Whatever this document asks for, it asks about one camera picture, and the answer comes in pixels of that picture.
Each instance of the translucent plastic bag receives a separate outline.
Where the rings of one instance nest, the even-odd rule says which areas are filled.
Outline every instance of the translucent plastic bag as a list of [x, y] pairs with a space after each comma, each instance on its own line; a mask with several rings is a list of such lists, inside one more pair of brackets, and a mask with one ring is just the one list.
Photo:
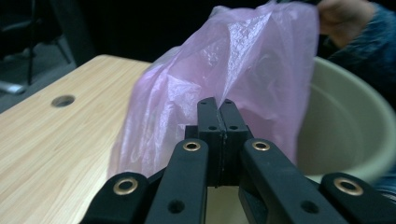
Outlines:
[[155, 62], [134, 85], [113, 148], [109, 175], [150, 176], [169, 162], [198, 101], [235, 102], [255, 137], [295, 161], [318, 41], [318, 13], [302, 3], [256, 9], [215, 7], [182, 46]]

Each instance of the beige plastic basin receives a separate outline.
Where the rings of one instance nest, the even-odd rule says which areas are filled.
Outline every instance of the beige plastic basin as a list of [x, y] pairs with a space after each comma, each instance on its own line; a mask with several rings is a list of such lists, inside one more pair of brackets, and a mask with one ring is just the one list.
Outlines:
[[[343, 172], [374, 182], [396, 161], [396, 118], [373, 88], [320, 58], [299, 135], [298, 167], [320, 182]], [[248, 223], [237, 188], [209, 188], [206, 223]]]

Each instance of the round hole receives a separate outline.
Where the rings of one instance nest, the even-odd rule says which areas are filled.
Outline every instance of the round hole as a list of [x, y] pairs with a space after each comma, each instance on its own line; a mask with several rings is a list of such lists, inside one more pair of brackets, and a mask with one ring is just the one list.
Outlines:
[[173, 200], [168, 204], [168, 210], [172, 214], [181, 213], [184, 210], [184, 203], [179, 200]]
[[310, 201], [303, 201], [301, 207], [305, 212], [310, 214], [317, 214], [319, 212], [318, 206]]
[[126, 189], [131, 188], [132, 185], [133, 185], [133, 184], [132, 184], [131, 181], [125, 181], [125, 182], [120, 183], [119, 188], [120, 188], [120, 189], [126, 190]]
[[201, 148], [201, 145], [197, 142], [188, 142], [183, 145], [183, 148], [188, 151], [196, 151]]
[[55, 98], [52, 101], [51, 105], [55, 106], [55, 107], [65, 107], [65, 106], [73, 104], [75, 99], [76, 98], [73, 95], [63, 95], [63, 96]]
[[352, 196], [360, 196], [363, 189], [357, 183], [350, 179], [338, 177], [334, 179], [334, 185], [341, 191]]
[[268, 145], [264, 142], [254, 142], [253, 147], [260, 151], [265, 151], [265, 150], [270, 149], [270, 145]]
[[133, 177], [124, 177], [119, 179], [114, 185], [113, 191], [118, 195], [126, 195], [137, 189], [138, 182]]

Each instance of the screw hole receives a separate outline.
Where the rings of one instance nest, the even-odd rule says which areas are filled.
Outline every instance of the screw hole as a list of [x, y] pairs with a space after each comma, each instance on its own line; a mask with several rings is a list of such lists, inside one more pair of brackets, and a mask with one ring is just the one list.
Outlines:
[[127, 195], [137, 189], [138, 182], [133, 177], [124, 177], [119, 179], [114, 185], [113, 191], [118, 195]]
[[201, 148], [201, 145], [197, 142], [188, 142], [183, 145], [183, 148], [188, 151], [196, 151]]
[[361, 196], [363, 189], [350, 179], [338, 177], [334, 179], [334, 185], [341, 191], [352, 196]]
[[264, 142], [254, 142], [253, 147], [260, 151], [265, 151], [265, 150], [270, 149], [270, 145], [268, 145]]
[[301, 207], [303, 208], [303, 210], [307, 213], [310, 214], [317, 214], [319, 213], [319, 208], [316, 204], [310, 202], [310, 201], [303, 201], [301, 203]]
[[184, 203], [179, 200], [173, 200], [168, 204], [168, 210], [172, 214], [181, 213], [184, 210]]

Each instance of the table surface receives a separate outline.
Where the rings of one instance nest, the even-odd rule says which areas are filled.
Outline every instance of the table surface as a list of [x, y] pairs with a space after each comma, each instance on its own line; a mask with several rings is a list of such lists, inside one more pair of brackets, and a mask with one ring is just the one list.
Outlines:
[[[0, 114], [2, 223], [79, 223], [149, 63], [98, 56]], [[73, 95], [68, 106], [52, 101]]]

